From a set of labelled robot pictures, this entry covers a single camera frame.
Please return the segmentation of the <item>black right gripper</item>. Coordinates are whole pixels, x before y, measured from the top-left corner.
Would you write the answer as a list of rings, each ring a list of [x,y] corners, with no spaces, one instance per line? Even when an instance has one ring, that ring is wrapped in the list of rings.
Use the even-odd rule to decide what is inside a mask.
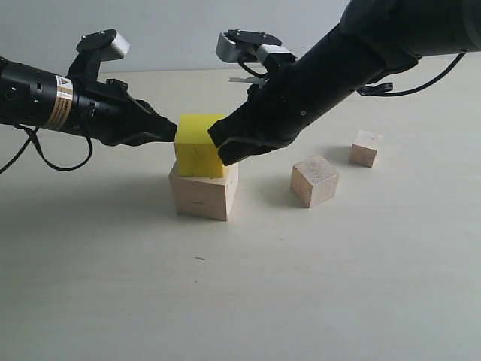
[[[296,63],[207,133],[224,165],[289,146],[299,132],[378,75],[385,62],[335,26]]]

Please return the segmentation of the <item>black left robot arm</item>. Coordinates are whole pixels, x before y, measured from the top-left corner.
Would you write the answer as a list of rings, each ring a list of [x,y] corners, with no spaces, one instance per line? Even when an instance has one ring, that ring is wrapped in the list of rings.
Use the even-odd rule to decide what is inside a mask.
[[[114,50],[84,50],[65,76],[2,59],[1,122],[89,135],[110,147],[172,142],[175,123],[132,98],[121,80],[97,80],[102,62],[123,57]]]

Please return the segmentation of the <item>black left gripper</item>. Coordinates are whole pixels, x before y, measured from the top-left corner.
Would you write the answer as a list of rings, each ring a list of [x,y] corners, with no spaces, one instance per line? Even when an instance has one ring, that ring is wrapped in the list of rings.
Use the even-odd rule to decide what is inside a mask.
[[[86,51],[78,53],[68,70],[92,138],[109,147],[171,143],[177,125],[144,100],[132,98],[126,83],[117,79],[99,82],[101,63],[99,51]]]

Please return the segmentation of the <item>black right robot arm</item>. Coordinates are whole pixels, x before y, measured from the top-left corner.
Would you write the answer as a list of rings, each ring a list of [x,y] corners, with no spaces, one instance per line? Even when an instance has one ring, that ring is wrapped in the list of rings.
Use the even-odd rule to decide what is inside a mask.
[[[351,1],[303,56],[267,32],[221,32],[217,56],[253,73],[247,100],[209,128],[219,158],[234,165],[288,147],[353,93],[391,97],[385,78],[429,56],[460,60],[480,49],[478,1]]]

